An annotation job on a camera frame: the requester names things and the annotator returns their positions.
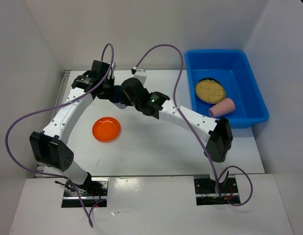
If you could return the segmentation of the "orange plastic plate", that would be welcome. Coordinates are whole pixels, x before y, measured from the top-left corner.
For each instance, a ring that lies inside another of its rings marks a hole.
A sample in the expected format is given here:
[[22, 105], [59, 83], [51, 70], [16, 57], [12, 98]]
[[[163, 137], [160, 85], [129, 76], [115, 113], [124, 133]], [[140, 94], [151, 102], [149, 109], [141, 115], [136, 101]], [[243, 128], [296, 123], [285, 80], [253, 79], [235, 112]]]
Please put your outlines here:
[[100, 142], [114, 141], [120, 132], [121, 125], [113, 117], [102, 117], [98, 119], [92, 127], [94, 138]]

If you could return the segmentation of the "black plastic plate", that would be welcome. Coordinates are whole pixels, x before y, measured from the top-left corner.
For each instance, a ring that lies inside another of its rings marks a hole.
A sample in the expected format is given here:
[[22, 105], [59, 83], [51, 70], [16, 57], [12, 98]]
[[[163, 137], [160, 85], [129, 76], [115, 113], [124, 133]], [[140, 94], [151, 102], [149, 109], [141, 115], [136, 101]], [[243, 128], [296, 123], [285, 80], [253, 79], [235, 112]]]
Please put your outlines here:
[[213, 81], [213, 82], [219, 83], [219, 81], [217, 81], [216, 79], [211, 78], [211, 77], [203, 78], [202, 81], [204, 81], [204, 80], [209, 80], [209, 81]]

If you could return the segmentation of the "green-rimmed bamboo tray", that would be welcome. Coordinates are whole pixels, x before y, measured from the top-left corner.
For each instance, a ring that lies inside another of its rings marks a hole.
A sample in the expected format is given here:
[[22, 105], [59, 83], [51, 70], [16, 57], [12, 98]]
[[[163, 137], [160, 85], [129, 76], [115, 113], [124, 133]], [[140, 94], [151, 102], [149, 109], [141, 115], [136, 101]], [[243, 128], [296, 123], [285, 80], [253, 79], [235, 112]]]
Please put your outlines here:
[[199, 81], [195, 85], [195, 94], [203, 102], [217, 104], [226, 97], [226, 91], [220, 83], [209, 80]]

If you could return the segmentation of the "pink plastic cup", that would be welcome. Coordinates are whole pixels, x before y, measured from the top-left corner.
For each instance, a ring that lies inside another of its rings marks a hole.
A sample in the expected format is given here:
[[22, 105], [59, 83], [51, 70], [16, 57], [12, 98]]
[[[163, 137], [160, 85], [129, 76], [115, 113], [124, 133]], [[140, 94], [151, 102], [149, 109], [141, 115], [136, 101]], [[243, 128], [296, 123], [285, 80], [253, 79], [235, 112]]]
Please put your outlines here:
[[235, 111], [235, 104], [230, 98], [225, 98], [208, 109], [208, 114], [212, 118], [218, 118]]

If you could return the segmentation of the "blue plastic cup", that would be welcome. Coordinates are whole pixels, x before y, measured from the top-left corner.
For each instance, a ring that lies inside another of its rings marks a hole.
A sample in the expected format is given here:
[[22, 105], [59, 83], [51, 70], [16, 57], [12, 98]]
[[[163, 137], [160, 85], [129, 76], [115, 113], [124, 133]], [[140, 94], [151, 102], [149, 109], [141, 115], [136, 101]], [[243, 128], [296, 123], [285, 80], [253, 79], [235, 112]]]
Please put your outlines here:
[[124, 91], [121, 86], [116, 85], [113, 87], [113, 94], [109, 101], [112, 103], [122, 103], [124, 99]]

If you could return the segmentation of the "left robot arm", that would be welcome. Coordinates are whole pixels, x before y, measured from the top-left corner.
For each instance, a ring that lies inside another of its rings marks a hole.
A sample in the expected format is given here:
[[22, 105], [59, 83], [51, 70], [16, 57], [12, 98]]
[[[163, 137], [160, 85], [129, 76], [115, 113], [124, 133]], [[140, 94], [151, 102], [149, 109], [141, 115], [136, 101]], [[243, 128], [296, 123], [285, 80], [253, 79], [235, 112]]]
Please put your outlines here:
[[74, 161], [74, 153], [67, 143], [77, 121], [94, 99], [113, 97], [114, 70], [115, 63], [93, 61], [91, 70], [72, 83], [65, 106], [40, 133], [33, 132], [29, 137], [35, 160], [70, 179], [83, 196], [98, 192], [100, 185]]

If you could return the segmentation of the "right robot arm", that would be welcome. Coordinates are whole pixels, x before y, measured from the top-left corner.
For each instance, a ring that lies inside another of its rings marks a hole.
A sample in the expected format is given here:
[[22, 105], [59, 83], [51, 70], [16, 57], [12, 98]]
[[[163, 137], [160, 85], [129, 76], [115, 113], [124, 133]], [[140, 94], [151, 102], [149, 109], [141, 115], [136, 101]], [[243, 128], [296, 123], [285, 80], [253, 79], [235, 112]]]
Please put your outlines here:
[[227, 152], [232, 145], [233, 134], [228, 119], [206, 117], [177, 104], [163, 93], [150, 93], [141, 81], [134, 77], [125, 80], [121, 88], [128, 103], [137, 111], [192, 132], [211, 164], [213, 174], [209, 181], [211, 190], [219, 193], [226, 188], [227, 182], [222, 173], [217, 172], [214, 163], [225, 162]]

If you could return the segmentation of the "blue plastic bin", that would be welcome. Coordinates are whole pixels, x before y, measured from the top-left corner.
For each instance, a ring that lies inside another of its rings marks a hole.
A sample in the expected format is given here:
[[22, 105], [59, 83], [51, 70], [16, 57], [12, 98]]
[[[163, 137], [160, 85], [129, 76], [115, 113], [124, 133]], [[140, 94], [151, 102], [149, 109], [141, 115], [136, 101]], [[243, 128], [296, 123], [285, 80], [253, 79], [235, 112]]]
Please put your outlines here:
[[185, 53], [192, 110], [208, 115], [211, 104], [201, 101], [196, 84], [206, 78], [219, 82], [235, 111], [226, 115], [233, 129], [250, 128], [268, 119], [269, 113], [259, 91], [247, 56], [234, 49], [198, 49]]

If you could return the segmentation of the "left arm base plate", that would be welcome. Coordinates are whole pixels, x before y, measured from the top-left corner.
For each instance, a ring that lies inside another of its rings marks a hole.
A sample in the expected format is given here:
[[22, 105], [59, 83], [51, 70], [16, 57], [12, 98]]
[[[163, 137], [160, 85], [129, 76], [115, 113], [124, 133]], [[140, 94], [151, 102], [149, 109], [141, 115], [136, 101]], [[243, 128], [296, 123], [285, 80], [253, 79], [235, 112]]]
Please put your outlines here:
[[[95, 189], [91, 192], [85, 192], [78, 189], [80, 197], [86, 208], [96, 207], [103, 208], [107, 206], [107, 193], [108, 193], [108, 178], [94, 177], [93, 181], [97, 182]], [[81, 208], [82, 205], [79, 201], [76, 191], [66, 182], [65, 184], [58, 182], [59, 184], [65, 186], [63, 198], [62, 198], [62, 208]]]

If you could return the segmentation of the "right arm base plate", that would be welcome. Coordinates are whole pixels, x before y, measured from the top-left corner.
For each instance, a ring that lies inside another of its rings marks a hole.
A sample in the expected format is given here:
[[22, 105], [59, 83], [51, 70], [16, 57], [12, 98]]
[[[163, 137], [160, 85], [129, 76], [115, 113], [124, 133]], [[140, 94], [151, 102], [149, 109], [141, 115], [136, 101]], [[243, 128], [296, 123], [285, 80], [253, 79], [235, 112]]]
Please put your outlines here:
[[215, 191], [215, 182], [209, 176], [195, 177], [194, 188], [197, 206], [241, 203], [236, 179], [233, 176], [219, 184], [218, 193]]

